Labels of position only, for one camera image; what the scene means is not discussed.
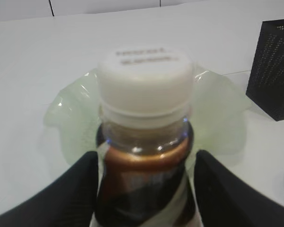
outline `bottle cap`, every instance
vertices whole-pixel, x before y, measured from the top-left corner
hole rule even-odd
[[[190,110],[194,64],[165,46],[121,48],[98,65],[103,116],[135,129],[172,124]]]

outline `black perforated pencil holder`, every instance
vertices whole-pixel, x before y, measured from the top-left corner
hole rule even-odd
[[[284,120],[284,20],[263,22],[246,95]]]

